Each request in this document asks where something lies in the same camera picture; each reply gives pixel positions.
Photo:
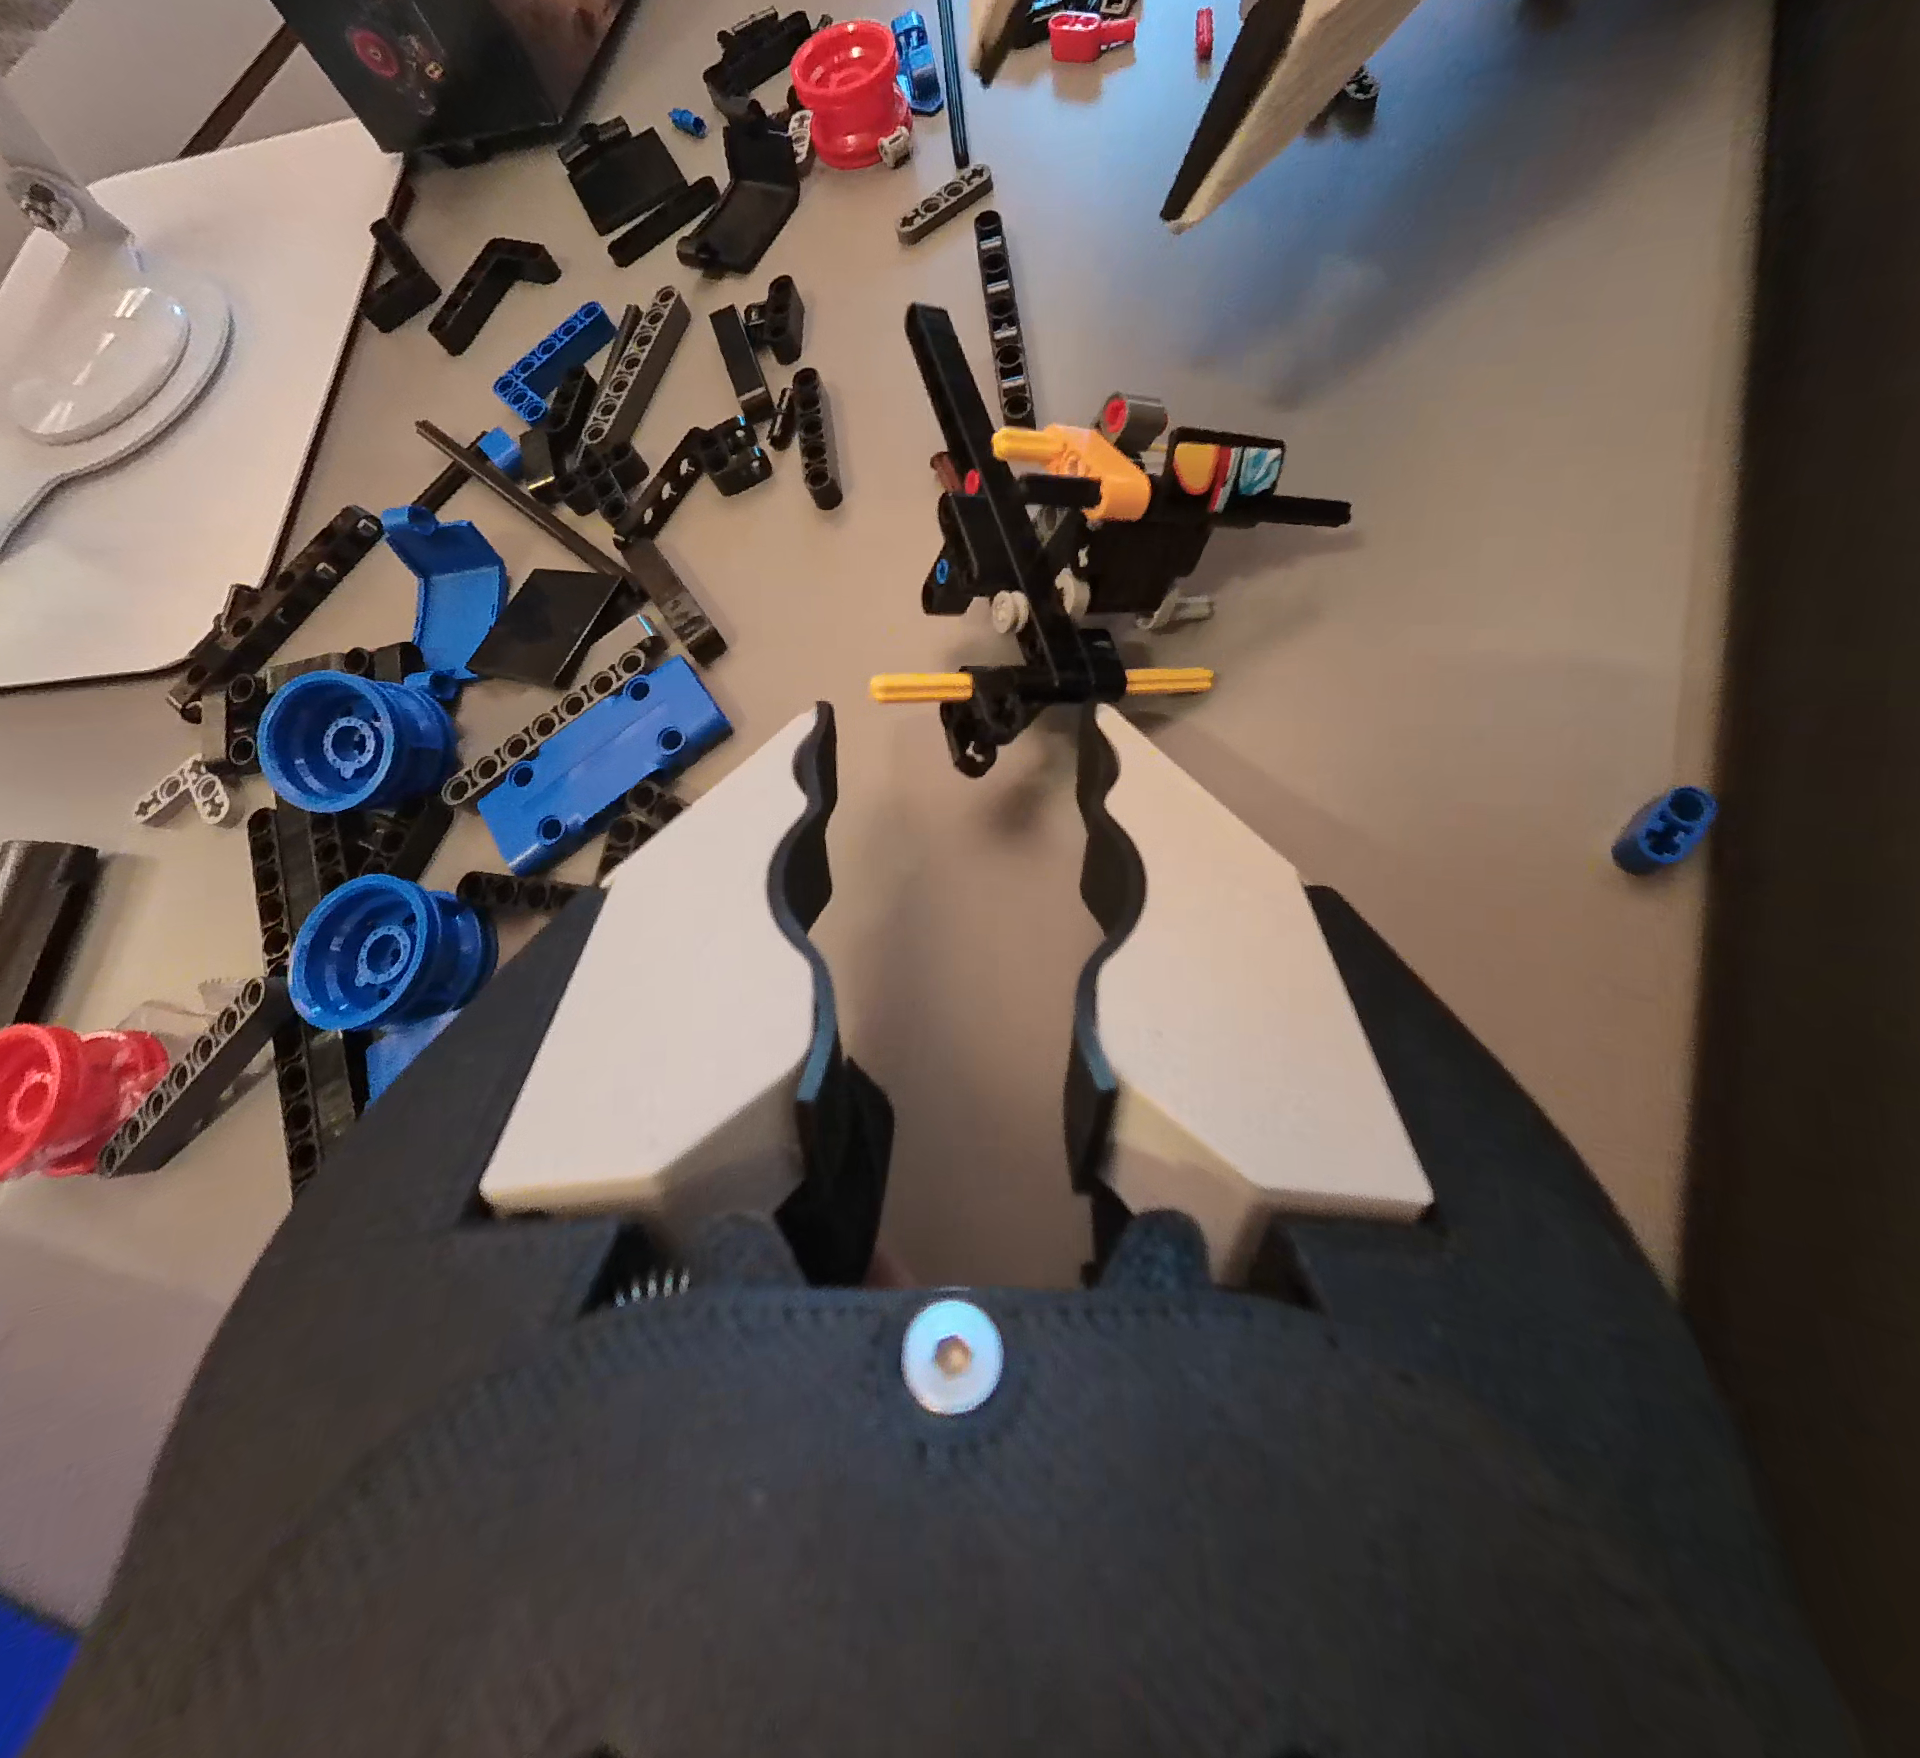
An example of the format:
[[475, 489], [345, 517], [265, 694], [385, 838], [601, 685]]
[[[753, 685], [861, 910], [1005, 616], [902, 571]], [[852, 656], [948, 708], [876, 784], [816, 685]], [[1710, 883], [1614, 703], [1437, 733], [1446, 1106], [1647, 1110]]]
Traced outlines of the red toy wheel hub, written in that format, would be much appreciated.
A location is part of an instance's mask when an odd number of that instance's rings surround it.
[[172, 1061], [147, 1030], [2, 1030], [2, 1180], [85, 1176]]
[[835, 169], [882, 163], [882, 144], [910, 124], [901, 51], [888, 21], [836, 20], [793, 56], [791, 88], [810, 114], [816, 161]]

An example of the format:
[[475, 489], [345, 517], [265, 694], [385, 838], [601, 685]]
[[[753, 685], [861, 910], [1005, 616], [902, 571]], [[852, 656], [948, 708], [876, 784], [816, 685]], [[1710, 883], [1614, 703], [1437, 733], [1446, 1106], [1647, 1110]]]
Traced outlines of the black small toy bracket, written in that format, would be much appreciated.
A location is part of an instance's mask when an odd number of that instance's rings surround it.
[[359, 301], [359, 316], [380, 336], [392, 336], [444, 295], [398, 225], [383, 215], [371, 224], [375, 272]]

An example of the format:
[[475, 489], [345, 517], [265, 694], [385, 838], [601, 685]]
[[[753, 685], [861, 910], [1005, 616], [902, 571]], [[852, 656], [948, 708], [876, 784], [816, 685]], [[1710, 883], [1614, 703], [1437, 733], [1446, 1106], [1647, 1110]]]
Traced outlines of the blue toy wheel hub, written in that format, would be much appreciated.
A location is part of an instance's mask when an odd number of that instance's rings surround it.
[[289, 992], [318, 1030], [406, 1025], [459, 1011], [493, 978], [493, 924], [455, 893], [366, 874], [327, 893], [297, 936]]
[[273, 694], [255, 732], [275, 794], [314, 813], [397, 809], [455, 773], [452, 715], [428, 689], [314, 669]]

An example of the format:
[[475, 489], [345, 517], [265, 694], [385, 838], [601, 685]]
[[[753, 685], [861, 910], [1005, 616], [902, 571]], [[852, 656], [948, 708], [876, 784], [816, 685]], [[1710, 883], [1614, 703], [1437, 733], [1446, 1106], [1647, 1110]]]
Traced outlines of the blue curved toy panel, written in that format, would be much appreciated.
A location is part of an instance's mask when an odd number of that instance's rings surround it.
[[509, 569], [469, 520], [438, 520], [408, 503], [380, 513], [386, 546], [419, 586], [413, 645], [422, 667], [459, 685], [476, 679], [472, 654], [487, 641], [509, 600]]

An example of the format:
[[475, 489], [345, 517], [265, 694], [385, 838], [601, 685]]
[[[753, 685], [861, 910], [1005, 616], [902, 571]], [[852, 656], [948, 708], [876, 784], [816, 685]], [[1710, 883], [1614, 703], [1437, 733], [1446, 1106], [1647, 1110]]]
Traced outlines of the small blue toy connector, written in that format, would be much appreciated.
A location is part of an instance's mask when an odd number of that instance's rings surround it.
[[1612, 863], [1630, 877], [1651, 877], [1688, 861], [1708, 839], [1719, 816], [1712, 789], [1677, 784], [1657, 794], [1614, 835]]

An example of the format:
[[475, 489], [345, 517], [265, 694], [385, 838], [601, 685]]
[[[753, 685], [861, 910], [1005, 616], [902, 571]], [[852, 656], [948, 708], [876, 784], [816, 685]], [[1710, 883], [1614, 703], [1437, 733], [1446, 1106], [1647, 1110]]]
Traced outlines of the black flat toy panel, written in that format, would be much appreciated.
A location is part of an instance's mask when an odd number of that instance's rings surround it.
[[638, 610], [626, 577], [532, 569], [469, 660], [479, 679], [569, 689], [588, 649]]

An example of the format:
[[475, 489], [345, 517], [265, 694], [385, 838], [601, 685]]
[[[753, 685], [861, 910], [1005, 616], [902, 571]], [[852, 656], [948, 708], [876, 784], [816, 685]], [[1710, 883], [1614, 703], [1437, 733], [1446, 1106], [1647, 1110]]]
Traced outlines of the blue object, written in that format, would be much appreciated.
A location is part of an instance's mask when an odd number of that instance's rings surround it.
[[2, 1755], [20, 1755], [74, 1661], [80, 1636], [2, 1596]]

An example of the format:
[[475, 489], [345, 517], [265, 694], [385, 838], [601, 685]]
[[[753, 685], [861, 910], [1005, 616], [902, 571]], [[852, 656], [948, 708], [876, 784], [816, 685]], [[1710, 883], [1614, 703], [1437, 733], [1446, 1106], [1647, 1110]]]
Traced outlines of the black long thin strip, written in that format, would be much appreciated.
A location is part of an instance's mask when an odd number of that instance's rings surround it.
[[421, 497], [416, 497], [422, 507], [438, 512], [440, 505], [452, 499], [464, 483], [475, 481], [489, 489], [496, 499], [506, 503], [534, 530], [542, 531], [551, 541], [569, 551], [575, 560], [588, 565], [588, 569], [613, 577], [626, 590], [643, 590], [636, 573], [620, 557], [613, 556], [613, 551], [602, 550], [601, 546], [591, 544], [584, 533], [563, 522], [547, 503], [532, 497], [517, 480], [504, 473], [476, 447], [459, 444], [448, 432], [444, 432], [443, 425], [436, 425], [430, 419], [416, 419], [414, 429], [430, 447], [443, 451], [446, 464], [461, 473], [459, 478], [440, 476], [433, 480]]

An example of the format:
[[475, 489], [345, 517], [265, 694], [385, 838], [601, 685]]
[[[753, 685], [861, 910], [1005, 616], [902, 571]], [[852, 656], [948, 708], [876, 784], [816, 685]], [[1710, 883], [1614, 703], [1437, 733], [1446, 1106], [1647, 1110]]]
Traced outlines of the black angled toy beam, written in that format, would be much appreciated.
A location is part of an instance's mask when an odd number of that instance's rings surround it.
[[512, 287], [551, 286], [563, 276], [559, 257], [538, 240], [494, 234], [435, 307], [428, 333], [444, 353], [463, 356]]

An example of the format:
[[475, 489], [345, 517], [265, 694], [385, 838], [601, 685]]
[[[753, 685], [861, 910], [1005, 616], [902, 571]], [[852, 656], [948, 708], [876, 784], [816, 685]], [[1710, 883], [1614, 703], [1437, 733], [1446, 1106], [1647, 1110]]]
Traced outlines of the black curved toy piece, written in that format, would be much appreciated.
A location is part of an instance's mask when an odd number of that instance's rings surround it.
[[816, 27], [807, 10], [781, 12], [768, 5], [720, 29], [719, 56], [703, 71], [715, 109], [726, 121], [747, 121], [759, 112], [759, 88], [791, 71], [795, 56]]

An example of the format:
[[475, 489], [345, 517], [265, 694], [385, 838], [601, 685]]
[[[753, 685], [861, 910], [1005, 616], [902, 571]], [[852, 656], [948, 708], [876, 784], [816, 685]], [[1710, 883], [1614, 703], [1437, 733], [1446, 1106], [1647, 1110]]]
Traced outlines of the partly built toy vehicle model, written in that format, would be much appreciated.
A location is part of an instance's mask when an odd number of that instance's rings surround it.
[[1285, 489], [1282, 440], [1170, 425], [1156, 399], [1110, 394], [1090, 425], [996, 425], [948, 309], [912, 301], [904, 333], [952, 469], [925, 614], [984, 604], [1018, 661], [882, 672], [871, 695], [937, 705], [971, 778], [1044, 710], [1213, 689], [1206, 666], [1128, 666], [1107, 621], [1163, 631], [1211, 617], [1213, 600], [1182, 586], [1216, 531], [1352, 522], [1346, 499]]

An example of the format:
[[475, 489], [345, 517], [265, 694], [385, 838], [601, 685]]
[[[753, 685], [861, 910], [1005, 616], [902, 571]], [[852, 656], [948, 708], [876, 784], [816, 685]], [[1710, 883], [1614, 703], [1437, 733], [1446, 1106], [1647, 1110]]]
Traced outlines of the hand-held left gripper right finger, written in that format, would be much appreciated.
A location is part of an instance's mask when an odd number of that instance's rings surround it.
[[1277, 1217], [1412, 1223], [1429, 1171], [1298, 867], [1118, 705], [1076, 759], [1083, 904], [1065, 1129], [1076, 1191], [1178, 1212], [1238, 1279]]

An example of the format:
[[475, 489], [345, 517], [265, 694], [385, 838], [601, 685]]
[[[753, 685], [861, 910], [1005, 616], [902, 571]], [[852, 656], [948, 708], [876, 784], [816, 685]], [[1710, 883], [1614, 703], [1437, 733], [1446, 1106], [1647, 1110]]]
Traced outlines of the blue angled toy beam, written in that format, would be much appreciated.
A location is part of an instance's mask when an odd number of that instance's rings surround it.
[[544, 422], [565, 378], [588, 365], [613, 341], [615, 332], [607, 305], [597, 299], [579, 305], [493, 379], [493, 394], [523, 424]]

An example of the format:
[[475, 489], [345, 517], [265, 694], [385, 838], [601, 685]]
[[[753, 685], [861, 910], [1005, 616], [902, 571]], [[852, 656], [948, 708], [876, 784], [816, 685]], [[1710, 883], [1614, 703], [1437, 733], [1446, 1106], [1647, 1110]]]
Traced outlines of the blue flat toy panel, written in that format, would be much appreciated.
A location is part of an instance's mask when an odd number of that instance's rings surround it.
[[629, 672], [479, 795], [506, 870], [536, 877], [598, 834], [643, 782], [668, 784], [733, 738], [733, 722], [687, 658]]

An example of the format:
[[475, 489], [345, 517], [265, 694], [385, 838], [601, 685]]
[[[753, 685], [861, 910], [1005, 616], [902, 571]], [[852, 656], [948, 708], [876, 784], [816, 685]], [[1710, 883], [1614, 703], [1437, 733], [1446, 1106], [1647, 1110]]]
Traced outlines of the black curved toy panel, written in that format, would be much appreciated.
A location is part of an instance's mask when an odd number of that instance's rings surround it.
[[2, 1025], [45, 1021], [100, 880], [98, 848], [6, 839], [2, 844]]

